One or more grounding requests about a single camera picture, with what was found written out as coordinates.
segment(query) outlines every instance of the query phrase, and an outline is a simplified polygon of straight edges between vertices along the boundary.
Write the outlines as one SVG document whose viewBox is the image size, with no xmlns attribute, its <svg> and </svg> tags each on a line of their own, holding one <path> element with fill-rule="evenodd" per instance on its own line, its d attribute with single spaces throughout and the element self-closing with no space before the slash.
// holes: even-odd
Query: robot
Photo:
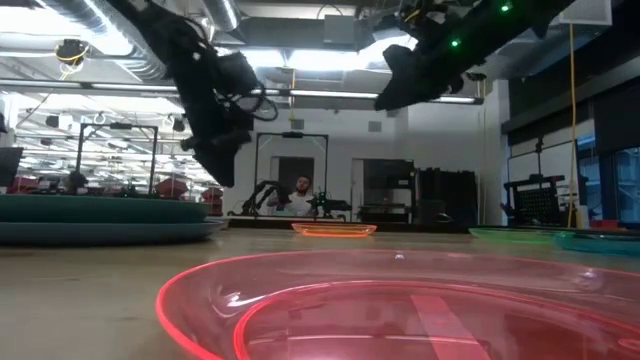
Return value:
<svg viewBox="0 0 640 360">
<path fill-rule="evenodd" d="M 264 86 L 241 53 L 219 56 L 206 32 L 192 19 L 150 0 L 108 0 L 135 26 L 166 65 L 185 108 L 193 137 L 184 141 L 194 158 L 222 186 L 234 185 L 234 158 L 251 141 L 253 120 L 263 103 Z M 430 101 L 462 88 L 461 75 L 525 30 L 542 37 L 549 22 L 574 0 L 477 0 L 464 17 L 455 16 L 440 0 L 418 0 L 384 21 L 416 39 L 412 51 L 392 45 L 383 53 L 392 77 L 376 99 L 376 110 L 393 110 Z M 432 19 L 444 14 L 442 23 Z M 237 99 L 262 89 L 253 108 Z"/>
</svg>

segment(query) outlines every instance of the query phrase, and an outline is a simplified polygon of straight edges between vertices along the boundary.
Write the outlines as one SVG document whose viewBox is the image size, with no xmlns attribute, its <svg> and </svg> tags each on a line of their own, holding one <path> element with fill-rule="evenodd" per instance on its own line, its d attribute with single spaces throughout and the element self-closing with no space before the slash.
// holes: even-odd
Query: ceiling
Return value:
<svg viewBox="0 0 640 360">
<path fill-rule="evenodd" d="M 93 2 L 103 8 L 104 0 Z M 157 2 L 199 22 L 206 18 L 205 7 L 200 0 Z M 470 0 L 448 2 L 457 4 L 456 11 L 461 14 L 473 3 Z M 117 26 L 107 27 L 106 30 L 100 28 L 99 31 L 102 33 L 98 36 L 95 29 L 83 25 L 77 18 L 65 17 L 50 8 L 41 7 L 43 4 L 59 3 L 64 1 L 0 0 L 0 18 L 3 19 L 0 22 L 1 78 L 58 80 L 65 77 L 64 80 L 80 82 L 169 83 L 155 74 L 144 74 L 136 70 L 144 52 L 136 53 L 136 44 L 139 45 L 139 41 L 126 24 L 122 25 L 117 18 L 110 17 Z M 404 46 L 415 45 L 415 40 L 401 33 L 378 42 L 374 42 L 371 36 L 373 24 L 381 16 L 393 13 L 399 2 L 337 0 L 332 4 L 323 6 L 318 0 L 238 1 L 242 13 L 239 27 L 229 34 L 213 32 L 213 43 L 221 51 L 240 50 L 245 53 L 267 87 L 289 88 L 295 84 L 296 89 L 306 90 L 380 92 L 390 78 L 382 51 L 394 43 Z M 347 36 L 351 40 L 343 44 L 339 44 L 339 38 L 337 42 L 327 42 L 325 40 L 329 35 L 326 35 L 328 22 L 325 22 L 325 16 L 340 13 L 353 16 L 350 20 L 356 24 L 353 38 Z M 598 36 L 602 29 L 602 26 L 593 25 L 578 27 L 578 45 Z M 62 66 L 53 56 L 53 50 L 63 39 L 68 38 L 88 41 L 92 45 L 92 51 L 80 71 L 65 75 L 68 68 Z M 559 59 L 563 53 L 566 55 L 567 39 L 566 25 L 556 21 L 552 23 L 545 40 L 539 40 L 527 32 L 490 56 L 484 66 L 471 70 L 486 73 L 489 81 L 497 78 L 526 77 L 539 71 L 545 64 L 548 66 L 550 62 L 555 61 L 549 56 Z M 295 70 L 282 69 L 282 66 Z M 461 95 L 478 96 L 477 84 L 467 82 Z M 28 92 L 14 96 L 21 104 L 18 116 L 21 120 L 17 129 L 19 141 L 27 147 L 29 155 L 29 160 L 22 164 L 23 170 L 30 168 L 37 172 L 43 167 L 45 171 L 68 171 L 74 166 L 78 143 L 77 139 L 71 137 L 77 136 L 80 123 L 93 123 L 97 114 L 102 113 L 107 117 L 107 124 L 109 121 L 118 121 L 159 127 L 160 172 L 178 172 L 202 184 L 210 179 L 193 161 L 183 161 L 189 157 L 176 146 L 176 139 L 189 135 L 188 129 L 186 133 L 175 133 L 171 130 L 171 120 L 168 116 L 182 113 L 176 99 L 53 94 L 40 105 L 38 112 L 29 114 L 27 109 L 37 107 L 47 94 Z M 291 105 L 288 103 L 289 98 L 283 101 L 287 102 L 283 105 Z M 294 106 L 370 110 L 372 103 L 363 100 L 297 98 Z M 47 116 L 60 114 L 64 114 L 62 118 L 65 121 L 71 119 L 71 125 L 54 129 L 45 124 Z M 92 177 L 105 181 L 109 176 L 98 174 L 149 173 L 148 158 L 151 145 L 147 138 L 150 134 L 140 130 L 119 133 L 109 128 L 100 129 L 102 135 L 96 133 L 85 145 L 85 151 L 94 153 L 88 155 L 85 163 L 86 170 L 90 171 Z M 56 139 L 55 147 L 42 145 L 41 138 L 47 136 Z M 137 140 L 130 141 L 125 149 L 108 146 L 108 138 L 118 136 Z M 105 168 L 103 162 L 112 155 L 103 155 L 100 152 L 119 153 L 120 155 L 112 155 L 121 159 L 108 162 L 110 165 Z M 66 162 L 61 164 L 58 162 L 61 159 Z M 142 186 L 145 180 L 138 179 L 139 177 L 136 175 L 136 181 Z"/>
</svg>

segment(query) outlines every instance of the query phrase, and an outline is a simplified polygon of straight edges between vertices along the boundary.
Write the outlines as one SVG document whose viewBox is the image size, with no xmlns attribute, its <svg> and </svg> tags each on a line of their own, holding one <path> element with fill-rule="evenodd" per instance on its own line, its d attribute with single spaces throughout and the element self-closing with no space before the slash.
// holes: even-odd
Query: workstation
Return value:
<svg viewBox="0 0 640 360">
<path fill-rule="evenodd" d="M 3 358 L 637 358 L 639 10 L 0 0 Z"/>
</svg>

